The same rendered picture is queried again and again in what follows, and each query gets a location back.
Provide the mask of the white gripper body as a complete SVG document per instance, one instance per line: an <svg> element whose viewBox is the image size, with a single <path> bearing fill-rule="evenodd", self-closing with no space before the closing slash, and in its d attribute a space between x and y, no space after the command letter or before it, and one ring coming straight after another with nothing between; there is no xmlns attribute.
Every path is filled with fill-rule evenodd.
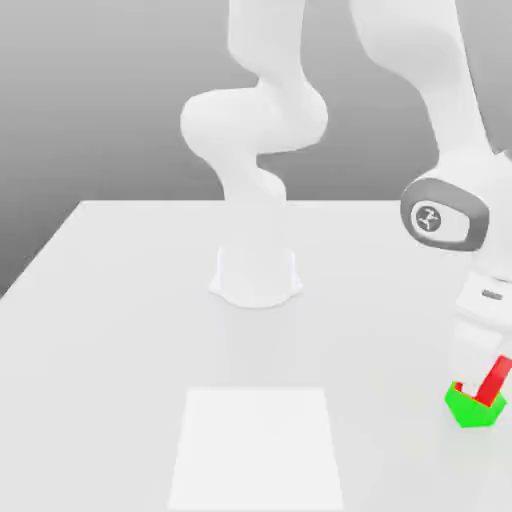
<svg viewBox="0 0 512 512"><path fill-rule="evenodd" d="M464 315L512 333L512 282L469 272L456 305Z"/></svg>

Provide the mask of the small red cube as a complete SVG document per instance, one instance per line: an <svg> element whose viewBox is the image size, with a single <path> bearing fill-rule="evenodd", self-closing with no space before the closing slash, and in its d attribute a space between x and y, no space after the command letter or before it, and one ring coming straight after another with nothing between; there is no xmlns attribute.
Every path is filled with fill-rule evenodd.
<svg viewBox="0 0 512 512"><path fill-rule="evenodd" d="M490 372L483 380L473 400L491 407L500 394L501 388L512 370L512 359L501 355L495 361Z"/></svg>

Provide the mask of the small green cube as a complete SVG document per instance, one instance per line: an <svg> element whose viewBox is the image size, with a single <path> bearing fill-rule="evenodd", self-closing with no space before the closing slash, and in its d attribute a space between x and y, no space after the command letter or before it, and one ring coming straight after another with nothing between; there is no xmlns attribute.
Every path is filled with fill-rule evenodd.
<svg viewBox="0 0 512 512"><path fill-rule="evenodd" d="M507 401L499 393L491 406L487 406L474 397L462 392L462 384L454 381L444 397L450 412L462 428L490 427L501 415Z"/></svg>

